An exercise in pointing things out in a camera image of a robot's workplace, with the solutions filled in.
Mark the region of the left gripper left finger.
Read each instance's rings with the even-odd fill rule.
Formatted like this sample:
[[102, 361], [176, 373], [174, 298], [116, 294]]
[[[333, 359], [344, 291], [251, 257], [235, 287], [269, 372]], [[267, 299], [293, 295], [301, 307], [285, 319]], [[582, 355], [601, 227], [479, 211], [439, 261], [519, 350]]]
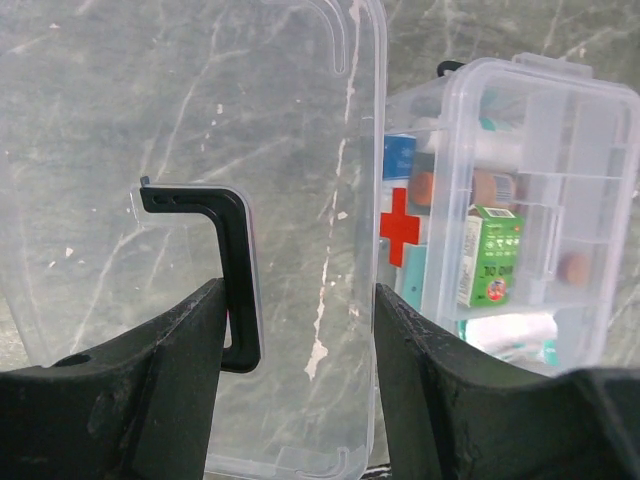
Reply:
[[5, 479], [200, 479], [226, 327], [213, 279], [49, 367], [1, 376]]

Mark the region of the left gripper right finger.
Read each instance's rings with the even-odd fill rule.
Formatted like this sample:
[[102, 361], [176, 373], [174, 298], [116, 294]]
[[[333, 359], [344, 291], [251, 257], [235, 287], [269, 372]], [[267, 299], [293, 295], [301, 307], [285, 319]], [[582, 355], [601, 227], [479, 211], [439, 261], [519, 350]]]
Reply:
[[396, 479], [635, 479], [639, 373], [548, 378], [502, 362], [375, 290], [374, 337]]

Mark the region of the teal-header plastic sachet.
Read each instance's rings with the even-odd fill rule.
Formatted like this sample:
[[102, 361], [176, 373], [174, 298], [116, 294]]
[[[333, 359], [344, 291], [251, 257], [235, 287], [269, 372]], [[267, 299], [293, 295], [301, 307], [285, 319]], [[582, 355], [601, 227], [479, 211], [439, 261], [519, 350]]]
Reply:
[[407, 247], [401, 296], [415, 310], [421, 309], [426, 255], [426, 245]]

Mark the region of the green medicine box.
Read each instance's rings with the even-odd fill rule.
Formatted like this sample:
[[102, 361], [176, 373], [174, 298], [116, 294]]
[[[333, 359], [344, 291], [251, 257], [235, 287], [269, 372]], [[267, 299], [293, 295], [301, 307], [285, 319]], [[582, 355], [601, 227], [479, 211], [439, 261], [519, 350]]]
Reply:
[[467, 308], [509, 301], [524, 218], [505, 208], [473, 205], [466, 220], [457, 302]]

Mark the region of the small orange cap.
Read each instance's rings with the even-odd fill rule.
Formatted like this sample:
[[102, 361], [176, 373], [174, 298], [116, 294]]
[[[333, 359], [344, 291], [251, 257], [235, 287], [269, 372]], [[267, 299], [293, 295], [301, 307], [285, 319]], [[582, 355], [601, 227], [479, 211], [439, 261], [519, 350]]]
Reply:
[[557, 276], [568, 285], [584, 287], [589, 283], [590, 271], [589, 256], [581, 252], [568, 252], [560, 259]]

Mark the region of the brown medicine bottle orange cap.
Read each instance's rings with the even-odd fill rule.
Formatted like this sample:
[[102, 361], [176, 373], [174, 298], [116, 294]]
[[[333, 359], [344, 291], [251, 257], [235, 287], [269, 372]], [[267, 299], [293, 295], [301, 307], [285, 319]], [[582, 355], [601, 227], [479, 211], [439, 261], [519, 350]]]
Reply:
[[434, 173], [419, 171], [414, 173], [409, 181], [409, 199], [419, 207], [430, 207], [433, 196]]

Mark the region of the clear plastic divider tray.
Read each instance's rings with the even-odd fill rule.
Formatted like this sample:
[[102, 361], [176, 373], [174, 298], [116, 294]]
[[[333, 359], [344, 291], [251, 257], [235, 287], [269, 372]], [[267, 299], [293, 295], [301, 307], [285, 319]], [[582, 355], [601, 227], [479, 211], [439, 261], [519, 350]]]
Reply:
[[[461, 339], [465, 320], [551, 313], [558, 364], [512, 363], [554, 375], [593, 366], [604, 350], [639, 163], [639, 97], [596, 79], [585, 65], [533, 54], [506, 63], [496, 82], [505, 90], [499, 115], [523, 129], [509, 210], [524, 218], [524, 230], [509, 301], [483, 312], [424, 316]], [[590, 257], [584, 287], [557, 276], [568, 252]]]

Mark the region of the clear plastic box lid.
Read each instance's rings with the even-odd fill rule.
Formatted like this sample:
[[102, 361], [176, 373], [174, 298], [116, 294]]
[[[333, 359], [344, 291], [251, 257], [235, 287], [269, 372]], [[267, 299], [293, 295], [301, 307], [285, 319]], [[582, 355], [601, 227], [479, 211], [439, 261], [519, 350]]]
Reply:
[[5, 1], [1, 294], [29, 361], [110, 340], [222, 273], [213, 223], [154, 187], [250, 211], [262, 358], [221, 376], [209, 472], [357, 479], [374, 442], [379, 1]]

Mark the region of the white medicine bottle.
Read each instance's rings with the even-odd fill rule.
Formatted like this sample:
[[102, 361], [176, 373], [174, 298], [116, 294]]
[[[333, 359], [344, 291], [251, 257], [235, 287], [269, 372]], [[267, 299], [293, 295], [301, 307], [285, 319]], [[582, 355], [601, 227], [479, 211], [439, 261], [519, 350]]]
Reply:
[[[436, 118], [423, 117], [411, 125], [417, 149], [436, 154], [447, 140], [445, 131], [437, 130]], [[479, 119], [475, 136], [475, 163], [492, 170], [516, 171], [521, 164], [523, 129], [487, 117]]]

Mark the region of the small blue-label vial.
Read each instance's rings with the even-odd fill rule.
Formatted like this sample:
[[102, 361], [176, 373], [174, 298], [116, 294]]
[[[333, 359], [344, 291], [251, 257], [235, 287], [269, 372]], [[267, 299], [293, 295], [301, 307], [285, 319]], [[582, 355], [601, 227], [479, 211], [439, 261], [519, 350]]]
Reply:
[[384, 181], [408, 179], [413, 167], [416, 138], [405, 134], [384, 135]]

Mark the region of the clear plastic storage box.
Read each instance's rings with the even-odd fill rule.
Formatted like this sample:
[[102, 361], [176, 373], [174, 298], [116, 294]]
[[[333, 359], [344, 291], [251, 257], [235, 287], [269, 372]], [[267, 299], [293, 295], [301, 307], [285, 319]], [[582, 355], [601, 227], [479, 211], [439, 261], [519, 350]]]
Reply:
[[387, 102], [382, 261], [396, 291], [432, 319], [509, 301], [512, 261], [483, 245], [515, 197], [518, 130], [499, 115], [505, 90], [496, 83], [506, 65], [445, 61], [437, 78]]

